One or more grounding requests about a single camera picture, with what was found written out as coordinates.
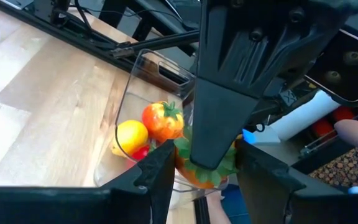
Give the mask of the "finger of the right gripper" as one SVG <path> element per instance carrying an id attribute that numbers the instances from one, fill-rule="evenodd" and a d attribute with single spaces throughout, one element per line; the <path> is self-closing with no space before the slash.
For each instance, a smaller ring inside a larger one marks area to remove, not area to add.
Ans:
<path id="1" fill-rule="evenodd" d="M 258 99 L 197 79 L 191 162 L 215 170 L 258 102 Z"/>

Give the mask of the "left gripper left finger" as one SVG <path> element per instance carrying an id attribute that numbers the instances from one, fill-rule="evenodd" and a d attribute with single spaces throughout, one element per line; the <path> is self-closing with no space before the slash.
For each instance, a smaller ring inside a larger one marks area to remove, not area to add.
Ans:
<path id="1" fill-rule="evenodd" d="M 0 187 L 0 223 L 165 223 L 174 160 L 169 140 L 100 187 Z"/>

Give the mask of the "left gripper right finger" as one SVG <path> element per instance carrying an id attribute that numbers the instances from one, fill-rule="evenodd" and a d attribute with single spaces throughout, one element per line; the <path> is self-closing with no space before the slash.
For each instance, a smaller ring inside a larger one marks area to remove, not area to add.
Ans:
<path id="1" fill-rule="evenodd" d="M 358 194 L 311 178 L 243 140 L 237 179 L 252 223 L 358 223 Z"/>

